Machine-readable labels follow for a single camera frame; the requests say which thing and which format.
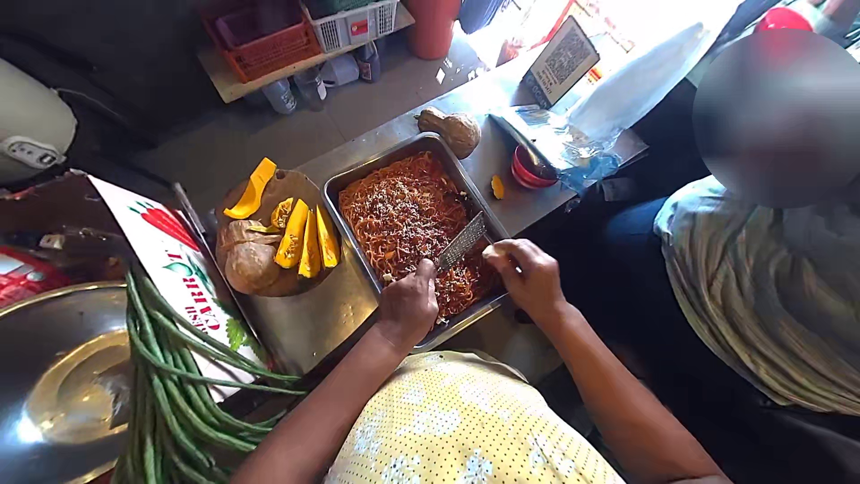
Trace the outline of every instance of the white plastic crate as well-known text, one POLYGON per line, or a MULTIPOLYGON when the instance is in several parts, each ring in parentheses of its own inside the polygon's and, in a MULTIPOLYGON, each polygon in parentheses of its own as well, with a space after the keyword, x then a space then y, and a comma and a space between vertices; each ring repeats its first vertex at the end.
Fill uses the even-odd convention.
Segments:
POLYGON ((322 51, 332 52, 351 44, 365 44, 370 39, 394 32, 397 2, 399 0, 374 2, 319 20, 310 18, 304 4, 302 9, 314 26, 316 39, 319 40, 322 51))

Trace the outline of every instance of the yellow floral shirt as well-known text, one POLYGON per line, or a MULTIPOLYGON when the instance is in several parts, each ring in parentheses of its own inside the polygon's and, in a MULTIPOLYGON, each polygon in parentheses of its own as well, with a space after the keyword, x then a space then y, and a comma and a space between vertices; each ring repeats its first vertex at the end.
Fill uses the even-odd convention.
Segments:
POLYGON ((623 484, 516 370, 454 351, 401 363, 326 482, 623 484))

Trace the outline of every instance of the hand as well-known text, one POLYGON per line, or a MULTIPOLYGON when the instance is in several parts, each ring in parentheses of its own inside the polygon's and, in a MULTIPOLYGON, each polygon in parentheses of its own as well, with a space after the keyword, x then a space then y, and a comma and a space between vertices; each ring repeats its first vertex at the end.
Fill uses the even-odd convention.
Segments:
POLYGON ((383 289, 375 327, 398 350, 411 350, 436 322, 435 279, 433 262, 422 259, 418 270, 383 289))
POLYGON ((483 254, 501 274, 513 302, 522 307, 544 332, 555 329, 554 325, 561 324, 562 316, 574 309, 564 299, 558 262, 530 240, 502 240, 488 247, 483 254))

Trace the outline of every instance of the stainless steel tray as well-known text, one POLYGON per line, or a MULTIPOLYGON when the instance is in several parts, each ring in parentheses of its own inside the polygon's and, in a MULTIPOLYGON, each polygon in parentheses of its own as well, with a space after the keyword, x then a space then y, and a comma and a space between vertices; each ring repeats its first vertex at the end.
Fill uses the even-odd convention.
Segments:
MULTIPOLYGON (((419 152, 430 152, 434 155, 445 172, 457 186, 460 191, 464 191, 467 196, 468 216, 476 214, 483 210, 486 215, 487 234, 485 239, 489 243, 497 242, 502 239, 507 239, 510 236, 505 231, 505 228, 495 218, 493 212, 489 209, 487 202, 481 197, 481 192, 466 174, 466 170, 460 164, 460 160, 451 152, 451 148, 442 140, 436 133, 421 133, 417 136, 405 140, 384 152, 381 152, 358 166, 330 178, 322 187, 322 200, 325 203, 326 209, 331 213, 332 218, 337 225, 343 240, 349 247, 347 252, 350 257, 356 259, 358 265, 364 273, 365 279, 371 284, 374 294, 379 298, 382 293, 383 284, 377 278, 376 272, 370 265, 370 262, 365 257, 364 251, 361 250, 358 240, 355 239, 352 229, 344 220, 341 214, 340 204, 338 203, 338 194, 345 189, 347 185, 366 177, 372 171, 378 170, 398 160, 412 156, 419 152)), ((466 308, 460 314, 452 316, 445 323, 436 325, 427 337, 424 338, 418 345, 415 346, 413 352, 428 351, 441 344, 443 341, 454 336, 458 332, 479 320, 493 309, 496 309, 500 304, 500 299, 507 294, 504 288, 500 287, 484 296, 481 300, 466 308)))

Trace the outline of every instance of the plastic bag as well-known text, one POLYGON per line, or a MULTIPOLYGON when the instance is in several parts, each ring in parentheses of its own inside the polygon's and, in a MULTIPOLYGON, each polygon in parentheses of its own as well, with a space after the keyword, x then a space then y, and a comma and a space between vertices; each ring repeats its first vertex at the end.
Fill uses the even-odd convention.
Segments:
POLYGON ((666 97, 710 46, 713 39, 706 32, 701 22, 682 30, 632 59, 580 99, 567 114, 570 142, 579 155, 605 152, 624 129, 666 97))
POLYGON ((553 167, 565 187, 577 193, 610 176, 623 162, 611 148, 591 157, 580 156, 577 135, 571 133, 567 118, 537 104, 495 109, 490 115, 533 156, 553 167))

